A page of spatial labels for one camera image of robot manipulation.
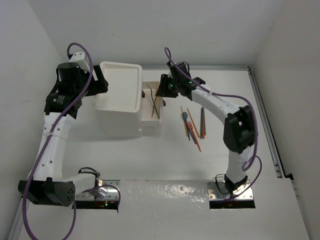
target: metal mounting plate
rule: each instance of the metal mounting plate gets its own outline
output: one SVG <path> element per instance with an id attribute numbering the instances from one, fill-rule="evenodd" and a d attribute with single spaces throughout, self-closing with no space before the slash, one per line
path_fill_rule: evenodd
<path id="1" fill-rule="evenodd" d="M 244 185 L 235 190 L 233 194 L 241 194 L 249 185 L 250 181 L 247 181 Z M 252 209 L 256 207 L 251 187 L 231 201 L 223 201 L 229 199 L 231 196 L 230 193 L 227 193 L 228 191 L 225 188 L 224 180 L 218 180 L 217 182 L 215 180 L 207 181 L 207 188 L 210 209 Z"/>
<path id="2" fill-rule="evenodd" d="M 97 180 L 97 185 L 112 185 L 120 191 L 120 180 Z M 101 187 L 91 192 L 80 193 L 75 196 L 77 209 L 117 209 L 119 202 L 118 191 L 112 187 Z"/>

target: black end effector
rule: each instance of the black end effector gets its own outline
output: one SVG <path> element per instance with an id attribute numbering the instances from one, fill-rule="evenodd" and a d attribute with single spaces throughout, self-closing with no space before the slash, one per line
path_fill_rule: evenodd
<path id="1" fill-rule="evenodd" d="M 96 65 L 93 69 L 97 80 L 92 77 L 85 96 L 94 96 L 108 91 L 108 82 L 105 80 L 100 66 Z M 62 113 L 86 85 L 89 72 L 82 70 L 75 62 L 65 62 L 58 65 L 56 76 L 55 85 L 45 100 L 44 112 L 46 115 L 49 113 Z M 82 101 L 79 100 L 66 114 L 75 119 L 81 105 Z"/>
<path id="2" fill-rule="evenodd" d="M 21 180 L 18 190 L 24 194 L 27 181 Z M 28 193 L 28 200 L 36 205 L 54 205 L 68 207 L 75 199 L 75 185 L 72 182 L 52 181 L 48 177 L 46 181 L 32 180 Z"/>
<path id="3" fill-rule="evenodd" d="M 224 186 L 225 189 L 228 190 L 228 193 L 233 194 L 233 192 L 235 190 L 237 190 L 238 188 L 240 188 L 242 185 L 244 185 L 248 180 L 248 176 L 245 176 L 244 179 L 242 179 L 241 181 L 238 181 L 236 183 L 233 183 L 228 177 L 227 175 L 224 175 Z"/>
<path id="4" fill-rule="evenodd" d="M 197 85 L 178 71 L 174 65 L 170 64 L 170 62 L 168 62 L 167 65 L 172 77 L 169 77 L 167 74 L 161 75 L 160 85 L 155 95 L 164 98 L 176 98 L 180 93 L 182 96 L 187 97 L 192 101 L 191 92 L 196 89 Z M 191 78 L 184 62 L 179 62 L 176 65 Z M 206 84 L 206 82 L 199 77 L 195 77 L 193 80 L 199 84 Z"/>
<path id="5" fill-rule="evenodd" d="M 239 109 L 224 120 L 223 141 L 229 150 L 241 154 L 255 143 L 255 128 L 250 107 L 247 105 Z"/>

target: white plastic box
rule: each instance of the white plastic box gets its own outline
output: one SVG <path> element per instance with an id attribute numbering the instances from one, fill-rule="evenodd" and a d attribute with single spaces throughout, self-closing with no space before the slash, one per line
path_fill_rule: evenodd
<path id="1" fill-rule="evenodd" d="M 153 103 L 147 84 L 155 97 L 159 82 L 143 82 L 140 65 L 104 61 L 100 67 L 109 83 L 108 92 L 98 94 L 95 102 L 104 132 L 113 138 L 139 138 L 144 130 L 155 132 L 150 128 L 158 128 L 162 122 L 163 100 L 158 97 L 156 101 L 160 118 L 156 113 L 151 117 Z"/>

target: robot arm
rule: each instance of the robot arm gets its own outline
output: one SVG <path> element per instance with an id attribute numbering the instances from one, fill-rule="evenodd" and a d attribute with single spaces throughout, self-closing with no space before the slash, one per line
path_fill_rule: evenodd
<path id="1" fill-rule="evenodd" d="M 168 63 L 170 73 L 161 76 L 156 96 L 176 98 L 178 93 L 189 98 L 215 115 L 224 124 L 223 141 L 229 149 L 228 169 L 224 175 L 225 187 L 230 194 L 247 182 L 248 176 L 242 165 L 248 161 L 254 145 L 253 115 L 249 106 L 240 107 L 225 99 L 203 91 L 192 81 L 183 76 L 176 67 Z M 190 77 L 184 62 L 177 66 Z M 211 91 L 201 78 L 193 79 Z"/>
<path id="2" fill-rule="evenodd" d="M 85 61 L 84 52 L 70 55 L 69 62 L 57 67 L 56 83 L 46 98 L 44 108 L 44 128 L 38 155 L 46 139 L 51 136 L 39 165 L 35 170 L 29 187 L 28 199 L 36 205 L 69 206 L 75 195 L 91 189 L 96 184 L 96 175 L 79 173 L 68 179 L 63 179 L 62 165 L 69 131 L 77 118 L 81 99 L 63 116 L 56 128 L 50 133 L 51 126 L 58 116 L 80 94 L 89 77 L 89 65 Z M 93 96 L 108 91 L 108 83 L 104 79 L 100 66 L 93 67 L 94 80 L 90 82 L 85 96 Z M 18 190 L 23 194 L 27 181 L 21 180 Z"/>

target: wooden stick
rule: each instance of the wooden stick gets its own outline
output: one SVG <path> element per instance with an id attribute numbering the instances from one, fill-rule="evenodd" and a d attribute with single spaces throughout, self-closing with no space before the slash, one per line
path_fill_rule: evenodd
<path id="1" fill-rule="evenodd" d="M 201 135 L 202 135 L 202 138 L 205 139 L 205 108 L 202 107 L 201 108 L 201 111 L 202 111 L 202 132 L 201 132 Z"/>
<path id="2" fill-rule="evenodd" d="M 206 131 L 206 117 L 205 117 L 205 108 L 203 108 L 203 123 L 204 123 L 204 135 L 207 135 Z"/>
<path id="3" fill-rule="evenodd" d="M 183 121 L 184 129 L 185 129 L 185 135 L 188 137 L 188 129 L 186 123 Z"/>
<path id="4" fill-rule="evenodd" d="M 193 129 L 193 127 L 192 127 L 192 124 L 191 124 L 191 122 L 190 122 L 190 121 L 188 122 L 188 124 L 189 124 L 189 128 L 190 128 L 190 130 L 191 130 L 191 132 L 192 132 L 192 134 L 193 134 L 193 136 L 194 136 L 195 143 L 196 143 L 196 145 L 198 146 L 199 151 L 201 152 L 201 148 L 200 148 L 200 145 L 199 145 L 198 139 L 196 138 L 196 135 L 195 135 L 194 129 Z"/>
<path id="5" fill-rule="evenodd" d="M 189 111 L 189 109 L 188 108 L 186 108 L 186 110 L 188 111 L 188 113 L 189 113 L 189 116 L 190 116 L 190 118 L 191 118 L 191 122 L 192 122 L 192 124 L 193 124 L 193 126 L 194 126 L 194 129 L 195 129 L 195 132 L 196 132 L 196 135 L 198 136 L 198 138 L 200 138 L 200 135 L 199 135 L 199 132 L 198 132 L 198 129 L 197 129 L 197 127 L 196 127 L 196 125 L 195 125 L 195 122 L 194 122 L 194 120 L 193 120 L 193 118 L 192 118 L 192 116 L 191 116 L 191 113 L 190 113 L 190 111 Z"/>
<path id="6" fill-rule="evenodd" d="M 202 139 L 202 108 L 200 109 L 200 139 Z"/>
<path id="7" fill-rule="evenodd" d="M 153 108 L 152 108 L 151 118 L 153 118 L 153 116 L 154 116 L 154 112 L 155 112 L 155 109 L 156 109 L 157 98 L 158 98 L 158 96 L 155 96 L 154 105 L 153 105 Z"/>
<path id="8" fill-rule="evenodd" d="M 194 132 L 194 131 L 191 131 L 191 129 L 193 129 L 191 122 L 188 121 L 188 122 L 186 123 L 186 125 L 188 126 L 189 135 L 191 135 L 191 138 L 192 138 L 194 144 L 197 144 L 197 142 L 196 142 L 197 136 L 195 135 L 195 132 Z"/>
<path id="9" fill-rule="evenodd" d="M 160 119 L 160 115 L 158 113 L 158 110 L 157 110 L 157 107 L 156 107 L 156 102 L 154 100 L 154 96 L 153 96 L 153 93 L 152 93 L 152 88 L 147 84 L 147 87 L 150 89 L 150 95 L 151 95 L 151 100 L 152 100 L 152 103 L 153 103 L 153 107 L 155 108 L 155 112 L 156 112 L 156 115 L 158 116 L 158 118 Z"/>

